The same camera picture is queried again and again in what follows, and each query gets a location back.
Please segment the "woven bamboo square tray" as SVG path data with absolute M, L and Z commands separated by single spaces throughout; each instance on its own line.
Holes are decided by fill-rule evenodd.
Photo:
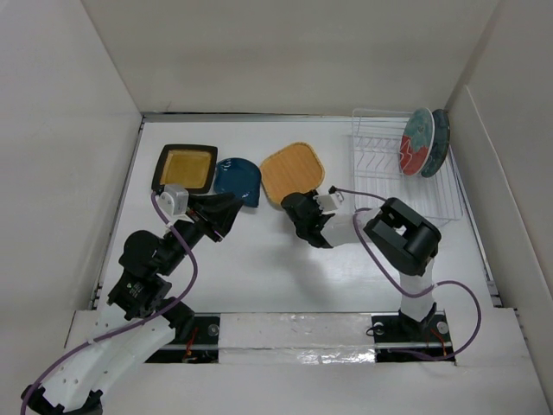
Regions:
M 292 193 L 307 193 L 321 186 L 325 169 L 310 144 L 292 143 L 268 156 L 259 166 L 269 202 L 279 206 Z

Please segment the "dark blue heart-shaped plate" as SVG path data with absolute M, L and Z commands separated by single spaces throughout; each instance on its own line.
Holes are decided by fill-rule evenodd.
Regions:
M 259 167 L 240 157 L 231 157 L 216 164 L 213 191 L 233 193 L 248 208 L 257 208 L 260 198 L 261 172 Z

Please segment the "red teal round plate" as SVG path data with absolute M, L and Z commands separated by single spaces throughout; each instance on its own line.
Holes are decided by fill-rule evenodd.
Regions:
M 428 160 L 435 137 L 430 109 L 416 109 L 407 121 L 399 147 L 399 167 L 405 176 L 418 175 Z

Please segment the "teal round floral plate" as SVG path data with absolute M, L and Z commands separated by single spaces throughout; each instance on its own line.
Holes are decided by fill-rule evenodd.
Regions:
M 436 109 L 432 115 L 435 121 L 435 134 L 429 157 L 421 170 L 421 176 L 425 178 L 430 178 L 439 171 L 448 155 L 450 144 L 448 113 L 443 109 Z

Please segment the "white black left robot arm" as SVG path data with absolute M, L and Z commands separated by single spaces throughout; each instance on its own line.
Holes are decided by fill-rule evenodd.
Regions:
M 232 193 L 150 200 L 167 228 L 139 230 L 124 242 L 119 280 L 106 295 L 91 334 L 64 353 L 22 393 L 20 412 L 100 414 L 107 393 L 160 347 L 192 334 L 194 312 L 183 302 L 199 274 L 192 250 L 204 237 L 220 242 L 241 199 Z

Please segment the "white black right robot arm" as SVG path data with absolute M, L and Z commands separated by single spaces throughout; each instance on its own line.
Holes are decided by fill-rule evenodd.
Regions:
M 315 190 L 292 193 L 281 208 L 295 226 L 296 236 L 312 247 L 332 249 L 359 242 L 388 281 L 400 292 L 398 325 L 403 336 L 418 340 L 430 330 L 436 303 L 432 294 L 432 269 L 440 231 L 413 208 L 396 197 L 378 207 L 341 214 L 344 194 L 359 191 L 331 187 L 326 195 Z

